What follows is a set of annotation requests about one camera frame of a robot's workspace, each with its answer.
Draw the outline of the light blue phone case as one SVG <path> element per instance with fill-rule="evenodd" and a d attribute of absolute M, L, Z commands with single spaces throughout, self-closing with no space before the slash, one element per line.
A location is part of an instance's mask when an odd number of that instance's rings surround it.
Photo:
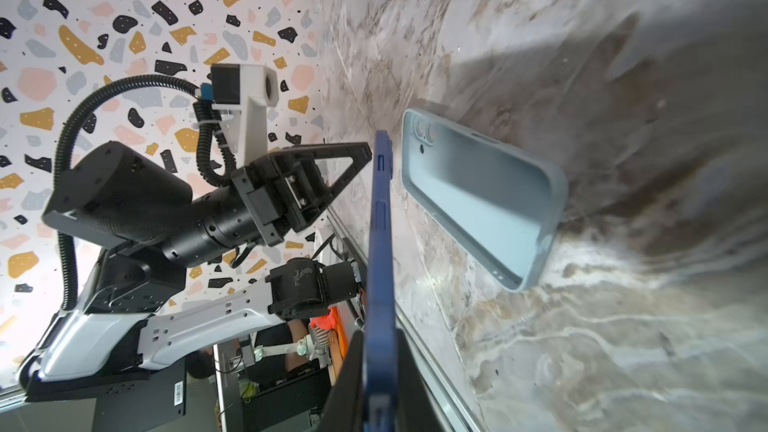
<path fill-rule="evenodd" d="M 421 109 L 401 130 L 408 194 L 503 288 L 536 286 L 568 198 L 562 168 Z"/>

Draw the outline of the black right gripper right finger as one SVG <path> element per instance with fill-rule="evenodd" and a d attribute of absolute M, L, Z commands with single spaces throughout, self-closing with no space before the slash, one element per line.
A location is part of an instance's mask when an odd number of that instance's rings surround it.
<path fill-rule="evenodd" d="M 439 432 L 444 427 L 430 400 L 427 385 L 418 370 L 405 333 L 397 330 L 398 392 L 397 430 Z"/>

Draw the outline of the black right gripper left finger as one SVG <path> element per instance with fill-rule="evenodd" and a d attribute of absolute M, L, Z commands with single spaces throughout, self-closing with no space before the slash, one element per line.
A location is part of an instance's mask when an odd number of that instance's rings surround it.
<path fill-rule="evenodd" d="M 363 346 L 364 333 L 352 335 L 340 376 L 326 401 L 318 432 L 360 432 L 363 430 Z"/>

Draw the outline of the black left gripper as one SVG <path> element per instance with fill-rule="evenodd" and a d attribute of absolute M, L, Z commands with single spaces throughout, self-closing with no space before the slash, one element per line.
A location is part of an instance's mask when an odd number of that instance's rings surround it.
<path fill-rule="evenodd" d="M 319 162 L 349 160 L 331 183 Z M 172 262 L 195 267 L 245 244 L 275 246 L 313 225 L 371 161 L 365 142 L 294 146 L 235 170 L 229 185 L 192 203 L 192 223 L 161 243 Z"/>

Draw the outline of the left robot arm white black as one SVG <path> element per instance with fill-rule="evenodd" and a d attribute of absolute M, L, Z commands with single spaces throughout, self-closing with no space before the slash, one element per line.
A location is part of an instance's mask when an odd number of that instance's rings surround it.
<path fill-rule="evenodd" d="M 294 258 L 237 292 L 161 314 L 190 269 L 230 251 L 276 246 L 314 224 L 371 158 L 364 142 L 294 146 L 194 198 L 186 182 L 122 143 L 94 149 L 62 174 L 43 220 L 101 252 L 74 308 L 52 321 L 24 360 L 26 400 L 127 392 L 192 352 L 322 317 L 356 296 L 350 266 Z"/>

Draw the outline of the black phone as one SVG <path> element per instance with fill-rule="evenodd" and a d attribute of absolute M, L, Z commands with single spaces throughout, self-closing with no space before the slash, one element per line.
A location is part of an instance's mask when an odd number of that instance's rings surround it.
<path fill-rule="evenodd" d="M 365 431 L 393 431 L 398 392 L 390 183 L 392 143 L 379 130 L 372 158 L 372 197 L 364 338 Z"/>

